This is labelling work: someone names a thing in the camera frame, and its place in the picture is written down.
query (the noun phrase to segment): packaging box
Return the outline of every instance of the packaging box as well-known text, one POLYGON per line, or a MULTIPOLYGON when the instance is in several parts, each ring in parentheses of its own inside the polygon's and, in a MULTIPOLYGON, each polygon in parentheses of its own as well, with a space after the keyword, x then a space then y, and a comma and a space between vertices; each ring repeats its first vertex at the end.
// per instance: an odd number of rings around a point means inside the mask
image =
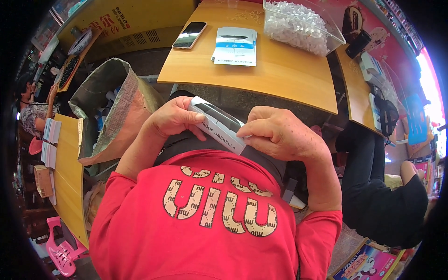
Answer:
POLYGON ((53 195, 50 170, 45 165, 34 166, 34 178, 36 180, 37 191, 42 198, 53 195))
POLYGON ((246 147, 244 139, 236 136, 237 131, 244 125, 243 122, 199 96, 191 100, 188 110, 205 115, 204 122, 196 125, 203 132, 212 136, 231 152, 237 155, 243 152, 246 147))
POLYGON ((256 40, 257 32, 253 29, 228 26, 218 28, 212 60, 215 64, 256 66, 256 40))

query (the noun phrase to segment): black sleeve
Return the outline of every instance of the black sleeve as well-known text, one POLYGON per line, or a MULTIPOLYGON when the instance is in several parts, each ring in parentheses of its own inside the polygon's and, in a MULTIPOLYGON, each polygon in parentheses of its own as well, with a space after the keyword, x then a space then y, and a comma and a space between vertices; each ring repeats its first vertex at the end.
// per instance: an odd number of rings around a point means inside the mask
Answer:
POLYGON ((406 185, 398 187, 393 193, 402 197, 405 208, 408 212, 413 212, 416 219, 423 219, 428 207, 428 194, 417 174, 406 185))

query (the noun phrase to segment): patterned shirt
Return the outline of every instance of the patterned shirt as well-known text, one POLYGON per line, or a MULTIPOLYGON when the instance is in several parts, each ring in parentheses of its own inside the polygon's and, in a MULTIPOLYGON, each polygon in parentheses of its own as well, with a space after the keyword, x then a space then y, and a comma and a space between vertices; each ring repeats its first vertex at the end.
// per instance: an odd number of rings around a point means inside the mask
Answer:
MULTIPOLYGON (((35 119, 37 117, 45 120, 47 116, 48 104, 39 102, 30 102, 25 108, 20 110, 20 120, 23 129, 36 137, 42 137, 43 131, 36 129, 35 119)), ((59 113, 59 104, 53 105, 53 116, 59 113)))

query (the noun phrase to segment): elderly woman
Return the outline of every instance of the elderly woman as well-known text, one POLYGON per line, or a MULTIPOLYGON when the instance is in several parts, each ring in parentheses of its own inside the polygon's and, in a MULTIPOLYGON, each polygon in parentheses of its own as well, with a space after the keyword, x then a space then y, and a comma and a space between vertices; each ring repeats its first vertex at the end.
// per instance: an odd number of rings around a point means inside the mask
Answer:
POLYGON ((57 86, 51 87, 46 103, 34 102, 35 89, 32 76, 22 75, 17 82, 15 91, 16 106, 20 112, 23 129, 36 137, 42 137, 47 118, 53 118, 59 112, 59 106, 53 105, 57 86))

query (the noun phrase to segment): woman's right hand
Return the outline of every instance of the woman's right hand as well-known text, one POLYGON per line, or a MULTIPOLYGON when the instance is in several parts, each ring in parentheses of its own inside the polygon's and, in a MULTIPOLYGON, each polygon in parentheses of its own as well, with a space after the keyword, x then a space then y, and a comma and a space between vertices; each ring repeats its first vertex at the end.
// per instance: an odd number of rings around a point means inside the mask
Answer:
POLYGON ((319 159, 330 155, 324 140, 304 125, 290 110, 256 106, 237 137, 256 150, 280 160, 319 159))
POLYGON ((49 93, 51 99, 55 98, 55 96, 57 94, 57 89, 58 89, 58 85, 57 84, 51 86, 50 93, 49 93))

